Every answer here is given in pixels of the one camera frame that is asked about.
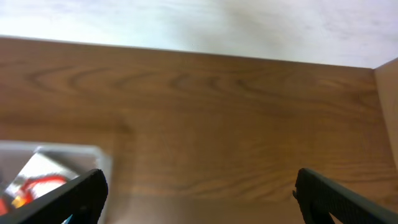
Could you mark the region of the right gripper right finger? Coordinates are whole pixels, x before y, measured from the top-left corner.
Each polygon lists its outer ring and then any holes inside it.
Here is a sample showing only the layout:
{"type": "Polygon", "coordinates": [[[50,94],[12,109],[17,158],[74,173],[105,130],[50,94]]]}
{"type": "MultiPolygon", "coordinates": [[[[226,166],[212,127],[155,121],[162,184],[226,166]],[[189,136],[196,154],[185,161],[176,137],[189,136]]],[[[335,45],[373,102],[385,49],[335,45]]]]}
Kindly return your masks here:
{"type": "Polygon", "coordinates": [[[293,196],[306,224],[341,223],[397,224],[397,214],[343,187],[321,174],[298,171],[293,196]]]}

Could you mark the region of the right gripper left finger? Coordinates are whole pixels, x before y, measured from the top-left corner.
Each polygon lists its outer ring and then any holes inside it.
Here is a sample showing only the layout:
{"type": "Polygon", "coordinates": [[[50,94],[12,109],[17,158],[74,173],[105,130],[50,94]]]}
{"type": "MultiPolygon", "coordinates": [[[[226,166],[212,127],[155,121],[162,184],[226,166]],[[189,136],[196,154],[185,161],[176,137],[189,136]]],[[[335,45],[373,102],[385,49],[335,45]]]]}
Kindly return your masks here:
{"type": "Polygon", "coordinates": [[[108,196],[102,170],[92,169],[1,217],[1,224],[97,224],[108,196]]]}

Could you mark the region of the clear plastic container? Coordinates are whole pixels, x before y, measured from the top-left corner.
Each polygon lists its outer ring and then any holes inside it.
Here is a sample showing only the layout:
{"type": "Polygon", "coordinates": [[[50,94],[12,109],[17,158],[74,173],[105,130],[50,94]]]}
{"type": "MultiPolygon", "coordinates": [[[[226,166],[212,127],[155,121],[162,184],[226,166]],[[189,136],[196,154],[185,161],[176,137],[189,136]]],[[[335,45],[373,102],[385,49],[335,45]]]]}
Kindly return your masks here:
{"type": "Polygon", "coordinates": [[[96,146],[1,141],[2,152],[17,154],[41,153],[77,171],[79,176],[92,169],[100,169],[103,171],[108,182],[111,178],[112,159],[96,146]]]}

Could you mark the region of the white and blue box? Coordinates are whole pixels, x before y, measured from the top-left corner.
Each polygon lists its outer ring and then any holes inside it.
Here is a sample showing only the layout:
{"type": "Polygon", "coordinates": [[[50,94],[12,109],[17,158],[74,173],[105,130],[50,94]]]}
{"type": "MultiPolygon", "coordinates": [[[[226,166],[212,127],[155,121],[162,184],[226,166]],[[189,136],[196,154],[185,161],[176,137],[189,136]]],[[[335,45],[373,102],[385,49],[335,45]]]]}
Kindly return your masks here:
{"type": "Polygon", "coordinates": [[[79,176],[77,171],[45,154],[1,153],[1,189],[19,175],[36,177],[52,174],[65,176],[69,181],[79,176]]]}

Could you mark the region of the red handled pliers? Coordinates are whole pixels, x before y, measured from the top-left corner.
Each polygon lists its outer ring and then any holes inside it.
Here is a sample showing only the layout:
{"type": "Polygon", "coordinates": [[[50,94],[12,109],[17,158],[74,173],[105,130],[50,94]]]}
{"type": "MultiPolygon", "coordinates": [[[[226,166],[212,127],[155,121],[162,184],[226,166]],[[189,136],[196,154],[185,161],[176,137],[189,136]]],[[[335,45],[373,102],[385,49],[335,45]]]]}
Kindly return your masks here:
{"type": "Polygon", "coordinates": [[[1,189],[1,216],[33,202],[68,181],[65,176],[57,174],[36,177],[17,176],[1,189]]]}

